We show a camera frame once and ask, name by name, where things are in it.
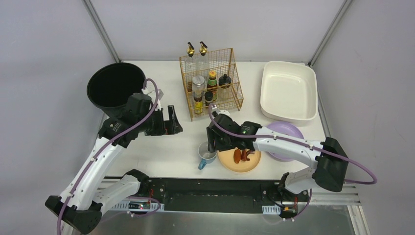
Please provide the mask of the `blue white mug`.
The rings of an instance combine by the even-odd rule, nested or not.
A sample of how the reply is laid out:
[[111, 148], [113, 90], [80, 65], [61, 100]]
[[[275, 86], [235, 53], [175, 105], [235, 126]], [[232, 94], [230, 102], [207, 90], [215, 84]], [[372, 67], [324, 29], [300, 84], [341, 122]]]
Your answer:
[[209, 143], [203, 142], [198, 147], [198, 154], [201, 158], [198, 169], [202, 170], [206, 165], [212, 163], [216, 159], [217, 151], [210, 152]]

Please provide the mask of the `yellow plate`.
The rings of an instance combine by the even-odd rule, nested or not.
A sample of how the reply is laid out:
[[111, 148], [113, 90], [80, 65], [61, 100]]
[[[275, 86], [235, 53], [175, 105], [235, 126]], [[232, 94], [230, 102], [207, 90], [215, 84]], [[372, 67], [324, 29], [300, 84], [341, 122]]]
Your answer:
[[236, 173], [248, 173], [259, 165], [261, 160], [260, 151], [251, 152], [247, 155], [247, 159], [245, 161], [241, 159], [238, 163], [236, 163], [234, 159], [234, 153], [236, 150], [240, 151], [241, 153], [243, 152], [237, 148], [218, 152], [218, 159], [226, 169]]

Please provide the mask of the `brown sausage pieces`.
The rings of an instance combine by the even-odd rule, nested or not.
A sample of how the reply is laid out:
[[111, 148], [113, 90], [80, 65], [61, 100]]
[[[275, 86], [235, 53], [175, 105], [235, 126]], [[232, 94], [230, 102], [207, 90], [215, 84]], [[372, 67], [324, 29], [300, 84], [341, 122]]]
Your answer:
[[242, 162], [247, 162], [250, 161], [250, 155], [254, 154], [255, 151], [253, 150], [240, 150], [240, 149], [235, 149], [233, 152], [233, 161], [235, 164]]

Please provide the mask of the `small yellow label bottle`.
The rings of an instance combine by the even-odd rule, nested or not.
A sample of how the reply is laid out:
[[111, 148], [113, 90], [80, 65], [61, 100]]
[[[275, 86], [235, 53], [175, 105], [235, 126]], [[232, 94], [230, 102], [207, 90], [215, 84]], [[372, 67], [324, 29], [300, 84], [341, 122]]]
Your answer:
[[199, 115], [203, 112], [203, 98], [200, 97], [194, 97], [194, 113], [196, 115]]

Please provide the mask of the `small black cap jar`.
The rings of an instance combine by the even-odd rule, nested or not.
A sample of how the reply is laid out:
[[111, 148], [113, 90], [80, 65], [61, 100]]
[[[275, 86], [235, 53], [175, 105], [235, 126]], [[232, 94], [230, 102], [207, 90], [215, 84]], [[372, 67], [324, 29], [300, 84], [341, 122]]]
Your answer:
[[204, 94], [204, 98], [205, 98], [205, 108], [208, 109], [209, 105], [213, 102], [213, 92], [212, 91], [207, 91]]

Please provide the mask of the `silver lid spice jar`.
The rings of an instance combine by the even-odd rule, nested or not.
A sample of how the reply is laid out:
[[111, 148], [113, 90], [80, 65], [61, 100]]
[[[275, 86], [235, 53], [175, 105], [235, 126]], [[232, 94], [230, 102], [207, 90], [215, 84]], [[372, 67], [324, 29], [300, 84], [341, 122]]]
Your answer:
[[195, 101], [202, 99], [202, 93], [205, 89], [205, 79], [201, 75], [194, 76], [191, 81], [192, 92]]

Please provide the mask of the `yellow cap green bottle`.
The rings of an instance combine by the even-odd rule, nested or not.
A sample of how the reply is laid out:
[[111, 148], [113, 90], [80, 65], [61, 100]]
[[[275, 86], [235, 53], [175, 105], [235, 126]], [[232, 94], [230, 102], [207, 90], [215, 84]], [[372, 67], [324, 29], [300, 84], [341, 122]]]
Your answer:
[[216, 76], [217, 73], [214, 70], [208, 73], [207, 90], [212, 92], [213, 100], [217, 99], [218, 84]]

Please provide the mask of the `black lid glass jar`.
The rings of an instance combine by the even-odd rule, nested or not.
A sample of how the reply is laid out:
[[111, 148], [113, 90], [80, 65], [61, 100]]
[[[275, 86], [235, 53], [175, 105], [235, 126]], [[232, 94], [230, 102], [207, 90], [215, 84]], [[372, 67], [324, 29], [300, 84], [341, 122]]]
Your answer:
[[231, 78], [225, 73], [218, 80], [218, 92], [221, 101], [225, 101], [230, 97]]

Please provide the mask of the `glass bottle with brown sauce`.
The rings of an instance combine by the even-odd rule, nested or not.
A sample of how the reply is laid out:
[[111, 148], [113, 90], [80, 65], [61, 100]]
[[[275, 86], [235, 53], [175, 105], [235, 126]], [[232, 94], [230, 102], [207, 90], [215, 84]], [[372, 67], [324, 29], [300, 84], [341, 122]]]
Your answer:
[[194, 57], [195, 48], [191, 42], [187, 43], [187, 57], [184, 60], [184, 74], [186, 80], [186, 91], [192, 91], [192, 79], [196, 75], [196, 61]]

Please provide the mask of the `glass oil bottle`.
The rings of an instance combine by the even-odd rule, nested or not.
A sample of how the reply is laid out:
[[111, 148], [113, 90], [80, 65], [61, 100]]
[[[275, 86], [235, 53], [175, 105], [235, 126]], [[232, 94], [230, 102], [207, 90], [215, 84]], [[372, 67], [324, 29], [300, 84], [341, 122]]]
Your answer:
[[200, 45], [201, 45], [199, 49], [200, 56], [198, 57], [198, 60], [196, 63], [196, 69], [199, 72], [199, 75], [206, 78], [210, 70], [210, 62], [207, 56], [208, 47], [203, 41], [200, 41]]

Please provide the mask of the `purple plate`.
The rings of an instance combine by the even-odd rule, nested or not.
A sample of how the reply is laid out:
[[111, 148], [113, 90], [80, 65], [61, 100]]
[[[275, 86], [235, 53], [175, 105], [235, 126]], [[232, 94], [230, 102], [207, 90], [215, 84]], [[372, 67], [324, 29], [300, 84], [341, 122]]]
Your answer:
[[[300, 138], [300, 139], [304, 139], [304, 136], [302, 134], [302, 132], [294, 125], [288, 123], [288, 122], [284, 122], [284, 121], [275, 121], [269, 125], [267, 125], [267, 128], [281, 133], [281, 134], [285, 134], [285, 135], [289, 135], [292, 137], [296, 137], [296, 138]], [[267, 152], [270, 156], [274, 157], [275, 159], [277, 159], [278, 161], [281, 162], [291, 162], [292, 159], [289, 159], [288, 157], [285, 157], [282, 154], [278, 154], [278, 153], [272, 153], [272, 152]]]

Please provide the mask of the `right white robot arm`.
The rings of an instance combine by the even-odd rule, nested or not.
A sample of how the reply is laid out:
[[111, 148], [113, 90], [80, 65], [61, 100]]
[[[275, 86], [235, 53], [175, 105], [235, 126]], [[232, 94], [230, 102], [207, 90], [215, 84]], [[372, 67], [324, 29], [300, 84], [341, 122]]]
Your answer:
[[299, 194], [313, 188], [331, 192], [343, 189], [348, 158], [333, 138], [308, 141], [250, 121], [239, 125], [225, 114], [212, 117], [206, 131], [210, 152], [248, 149], [280, 154], [305, 164], [303, 170], [283, 174], [278, 185], [280, 191]]

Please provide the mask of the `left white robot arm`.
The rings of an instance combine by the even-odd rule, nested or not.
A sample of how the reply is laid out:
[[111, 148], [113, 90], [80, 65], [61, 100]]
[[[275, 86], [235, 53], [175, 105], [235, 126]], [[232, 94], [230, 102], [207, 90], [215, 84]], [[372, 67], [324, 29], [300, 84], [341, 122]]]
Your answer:
[[182, 132], [174, 106], [168, 106], [169, 119], [163, 118], [160, 89], [138, 92], [92, 92], [90, 101], [107, 114], [87, 160], [59, 194], [46, 200], [46, 207], [57, 216], [56, 232], [66, 223], [88, 234], [114, 205], [134, 194], [149, 197], [149, 178], [132, 169], [120, 181], [103, 191], [98, 187], [116, 158], [140, 133], [147, 136], [174, 135]]

